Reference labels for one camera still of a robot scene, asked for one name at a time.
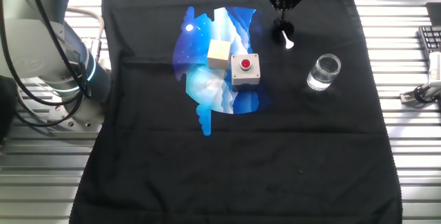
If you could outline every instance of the blue printed pattern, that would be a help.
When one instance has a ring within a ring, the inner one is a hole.
[[[194,17],[189,7],[174,49],[174,71],[180,81],[186,75],[186,93],[199,106],[196,109],[204,135],[212,132],[212,110],[226,114],[257,111],[267,104],[260,103],[259,92],[234,92],[231,70],[208,68],[207,54],[210,40],[232,42],[232,54],[251,54],[249,27],[256,10],[247,8],[219,8],[214,21],[206,14]]]

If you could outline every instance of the black tablecloth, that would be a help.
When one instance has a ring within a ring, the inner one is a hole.
[[[353,0],[304,0],[288,14],[292,50],[271,39],[268,0],[103,0],[103,16],[114,85],[71,224],[401,223]],[[256,94],[224,101],[227,80],[190,73],[216,35],[259,54]],[[314,92],[307,74],[326,53],[342,69]],[[201,84],[223,101],[199,99]]]

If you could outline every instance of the clear glass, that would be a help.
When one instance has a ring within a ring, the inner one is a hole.
[[[324,54],[318,58],[316,64],[308,75],[308,85],[313,90],[326,90],[338,76],[342,64],[340,59],[333,54]]]

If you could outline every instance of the metal table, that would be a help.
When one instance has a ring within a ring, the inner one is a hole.
[[[441,114],[436,105],[415,110],[399,100],[399,93],[427,82],[416,32],[418,26],[431,25],[425,3],[441,0],[355,1],[402,186],[404,223],[441,224]],[[101,0],[69,4],[101,12]],[[66,21],[82,38],[94,37],[98,29],[94,19],[79,14],[68,13]],[[105,37],[101,56],[110,66]],[[52,98],[28,86],[37,96]],[[48,114],[45,106],[26,103]],[[54,136],[14,121],[0,154],[0,224],[67,224],[96,135]]]

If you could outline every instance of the wooden block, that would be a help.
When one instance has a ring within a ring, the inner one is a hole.
[[[211,40],[208,49],[208,67],[228,70],[232,43],[229,41]]]

